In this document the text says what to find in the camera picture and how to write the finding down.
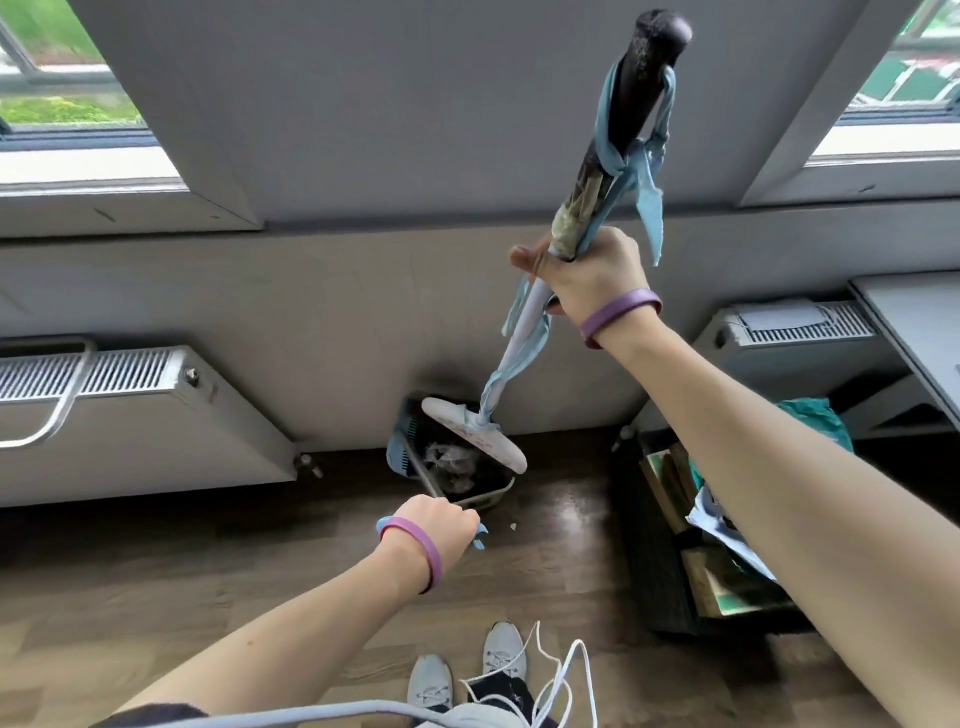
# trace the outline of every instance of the wooden floor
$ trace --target wooden floor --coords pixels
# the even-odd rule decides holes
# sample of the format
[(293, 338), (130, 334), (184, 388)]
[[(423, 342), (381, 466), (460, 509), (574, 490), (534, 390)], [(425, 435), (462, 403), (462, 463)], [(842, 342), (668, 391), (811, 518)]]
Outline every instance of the wooden floor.
[[(472, 676), (494, 622), (526, 632), (540, 619), (554, 655), (587, 642), (604, 726), (893, 724), (815, 635), (678, 642), (637, 624), (606, 493), (609, 442), (595, 431), (528, 438), (531, 471), (485, 517), (487, 550), (396, 617), (324, 700), (402, 700), (417, 655), (430, 651), (455, 677)], [(325, 467), (316, 485), (0, 512), (0, 728), (82, 728), (106, 716), (355, 563), (375, 544), (376, 520), (416, 492), (382, 451)], [(549, 673), (532, 660), (534, 693)], [(572, 675), (573, 724), (588, 725), (579, 661)]]

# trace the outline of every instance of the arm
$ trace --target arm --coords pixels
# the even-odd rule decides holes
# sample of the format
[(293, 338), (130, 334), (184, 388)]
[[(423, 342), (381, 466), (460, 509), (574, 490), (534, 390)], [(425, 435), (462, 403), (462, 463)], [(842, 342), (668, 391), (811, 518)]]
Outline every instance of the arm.
[[(480, 522), (476, 511), (428, 496), (412, 498), (396, 514), (426, 531), (444, 572), (460, 560)], [(311, 704), (429, 579), (420, 543), (388, 529), (357, 566), (224, 637), (120, 710), (188, 703), (221, 715)]]
[[(612, 229), (574, 263), (511, 256), (547, 279), (578, 325), (647, 285), (636, 243)], [(643, 385), (751, 546), (884, 707), (905, 725), (951, 724), (960, 529), (713, 367), (649, 306), (596, 340)]]

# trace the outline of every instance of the black pants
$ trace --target black pants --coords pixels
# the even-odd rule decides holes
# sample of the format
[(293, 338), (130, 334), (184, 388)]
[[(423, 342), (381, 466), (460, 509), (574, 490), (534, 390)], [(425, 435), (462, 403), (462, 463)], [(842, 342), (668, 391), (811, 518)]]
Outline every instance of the black pants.
[[(503, 672), (495, 672), (493, 675), (488, 675), (481, 680), (477, 680), (475, 683), (470, 683), (470, 686), (473, 688), (473, 694), (477, 696), (477, 700), (483, 700), (488, 695), (502, 695), (520, 709), (520, 712), (523, 713), (523, 716), (528, 722), (533, 722), (534, 696), (530, 693), (527, 684), (520, 680), (520, 678), (510, 677), (510, 675)], [(500, 700), (491, 700), (486, 703), (486, 705), (510, 711), (510, 708)], [(430, 710), (436, 711), (437, 713), (446, 713), (449, 709), (445, 705), (438, 705)], [(552, 717), (548, 717), (547, 720), (543, 722), (543, 727), (557, 728), (557, 721)]]

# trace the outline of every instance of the purple wristband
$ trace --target purple wristband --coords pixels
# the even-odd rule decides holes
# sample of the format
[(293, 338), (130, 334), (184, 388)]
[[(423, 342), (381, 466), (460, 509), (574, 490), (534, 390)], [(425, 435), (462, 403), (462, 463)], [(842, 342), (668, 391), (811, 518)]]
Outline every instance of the purple wristband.
[(590, 316), (580, 327), (580, 331), (584, 334), (584, 340), (587, 342), (588, 349), (603, 349), (603, 347), (593, 340), (596, 332), (623, 316), (627, 311), (640, 308), (642, 305), (648, 303), (657, 310), (658, 314), (663, 310), (663, 301), (660, 300), (660, 296), (649, 288), (635, 288), (613, 299)]
[(444, 575), (444, 562), (440, 558), (440, 552), (437, 550), (436, 545), (430, 537), (426, 535), (426, 531), (412, 521), (407, 521), (398, 516), (390, 517), (387, 522), (383, 524), (383, 528), (380, 529), (381, 541), (383, 540), (383, 534), (387, 532), (388, 528), (399, 528), (401, 531), (406, 531), (417, 539), (420, 545), (423, 546), (423, 550), (426, 551), (426, 560), (430, 565), (430, 583), (426, 585), (426, 589), (420, 592), (421, 594), (426, 594), (437, 585), (440, 577)]

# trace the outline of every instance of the white cable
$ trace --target white cable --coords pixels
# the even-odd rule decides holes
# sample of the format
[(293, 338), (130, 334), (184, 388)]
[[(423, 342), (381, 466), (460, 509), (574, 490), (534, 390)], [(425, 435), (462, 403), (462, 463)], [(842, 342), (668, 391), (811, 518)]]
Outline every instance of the white cable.
[[(497, 672), (503, 672), (505, 669), (510, 667), (519, 659), (520, 655), (526, 652), (527, 645), (533, 639), (535, 633), (537, 634), (537, 650), (539, 650), (540, 654), (548, 660), (552, 660), (553, 662), (557, 663), (557, 672), (554, 674), (553, 679), (543, 687), (543, 690), (540, 691), (540, 694), (534, 701), (533, 723), (530, 723), (520, 709), (514, 704), (514, 702), (508, 700), (502, 695), (488, 695), (482, 700), (477, 700), (470, 683), (476, 682), (477, 680), (482, 680), (483, 678), (489, 677)], [(582, 640), (577, 640), (570, 646), (570, 649), (566, 653), (566, 659), (561, 663), (560, 660), (553, 655), (548, 654), (543, 649), (543, 646), (540, 643), (539, 622), (537, 622), (534, 625), (534, 628), (530, 630), (530, 635), (527, 637), (526, 643), (523, 644), (523, 650), (517, 654), (516, 657), (514, 657), (514, 659), (511, 660), (507, 665), (501, 667), (500, 669), (496, 669), (493, 672), (488, 672), (486, 675), (479, 675), (477, 677), (470, 678), (469, 680), (461, 680), (460, 682), (467, 686), (470, 697), (473, 698), (474, 702), (489, 704), (494, 700), (499, 700), (505, 706), (509, 707), (517, 717), (519, 717), (525, 728), (540, 728), (542, 726), (543, 722), (547, 719), (551, 709), (553, 708), (553, 704), (557, 699), (557, 695), (560, 693), (560, 688), (563, 687), (566, 689), (567, 700), (564, 708), (564, 716), (561, 718), (558, 728), (564, 728), (567, 720), (570, 717), (570, 712), (573, 709), (573, 690), (570, 688), (570, 685), (566, 682), (565, 678), (566, 674), (570, 670), (570, 664), (573, 662), (573, 658), (576, 655), (578, 647), (582, 649), (584, 653), (584, 668), (587, 673), (587, 691), (590, 696), (590, 712), (593, 716), (593, 728), (597, 728), (599, 721), (597, 719), (596, 699), (593, 695), (593, 678), (590, 675), (590, 660), (589, 656), (587, 655), (587, 646)], [(549, 697), (543, 706), (539, 707), (540, 699), (549, 688), (552, 688)], [(409, 703), (400, 703), (394, 700), (359, 700), (352, 703), (310, 705), (302, 708), (284, 708), (278, 711), (265, 711), (263, 713), (243, 713), (236, 716), (198, 717), (190, 718), (189, 720), (177, 720), (172, 723), (163, 723), (156, 726), (156, 728), (271, 728), (272, 726), (292, 725), (294, 723), (305, 723), (311, 720), (331, 720), (332, 718), (340, 717), (367, 716), (374, 713), (389, 713), (395, 716), (407, 716), (415, 720), (422, 720), (427, 723), (436, 723), (437, 725), (443, 726), (443, 728), (463, 728), (461, 719), (457, 718), (456, 716), (437, 713), (436, 711), (431, 711), (426, 708), (418, 708), (417, 706), (410, 705)], [(470, 720), (470, 725), (475, 726), (477, 722), (479, 721), (472, 718)]]

